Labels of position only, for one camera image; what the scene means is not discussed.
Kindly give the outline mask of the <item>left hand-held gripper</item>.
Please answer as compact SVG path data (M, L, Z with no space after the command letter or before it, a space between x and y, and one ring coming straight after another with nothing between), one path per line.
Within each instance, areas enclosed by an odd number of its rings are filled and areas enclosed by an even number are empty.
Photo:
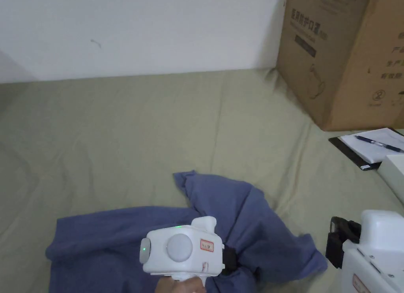
M213 216L195 218L190 225L150 231L140 244L140 263L150 275L170 276L175 281L231 274L237 270L234 249L215 233Z

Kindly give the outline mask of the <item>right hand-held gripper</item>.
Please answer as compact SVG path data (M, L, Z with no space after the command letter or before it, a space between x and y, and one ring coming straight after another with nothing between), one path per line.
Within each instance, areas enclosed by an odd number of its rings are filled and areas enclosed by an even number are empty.
M325 256L339 269L331 293L402 293L404 218L385 210L363 211L360 223L334 216Z

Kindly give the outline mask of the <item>person's left hand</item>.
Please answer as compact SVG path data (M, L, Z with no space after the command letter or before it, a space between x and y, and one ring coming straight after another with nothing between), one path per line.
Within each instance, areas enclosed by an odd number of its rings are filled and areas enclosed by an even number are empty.
M155 293L206 293L206 289L199 277L192 277L184 281L174 280L172 277L162 277L157 282Z

